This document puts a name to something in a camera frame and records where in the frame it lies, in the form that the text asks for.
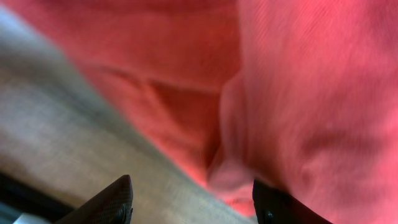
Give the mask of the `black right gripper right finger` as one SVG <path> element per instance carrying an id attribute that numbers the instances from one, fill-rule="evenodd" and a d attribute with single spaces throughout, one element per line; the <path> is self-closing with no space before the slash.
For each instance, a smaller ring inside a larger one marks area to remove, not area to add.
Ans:
<path id="1" fill-rule="evenodd" d="M 252 199 L 258 224 L 331 224 L 293 196 L 255 180 Z"/>

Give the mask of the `red t-shirt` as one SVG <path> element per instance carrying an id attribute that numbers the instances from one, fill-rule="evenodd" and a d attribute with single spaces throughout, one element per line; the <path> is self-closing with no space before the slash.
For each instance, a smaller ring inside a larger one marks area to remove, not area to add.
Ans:
<path id="1" fill-rule="evenodd" d="M 397 2 L 5 1 L 242 215 L 254 185 L 332 223 L 397 222 Z"/>

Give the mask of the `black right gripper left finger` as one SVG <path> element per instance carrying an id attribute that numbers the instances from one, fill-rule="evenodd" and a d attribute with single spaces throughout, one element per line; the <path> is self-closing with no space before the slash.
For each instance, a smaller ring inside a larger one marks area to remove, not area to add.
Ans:
<path id="1" fill-rule="evenodd" d="M 130 224 L 132 201 L 131 178 L 123 175 L 55 224 Z"/>

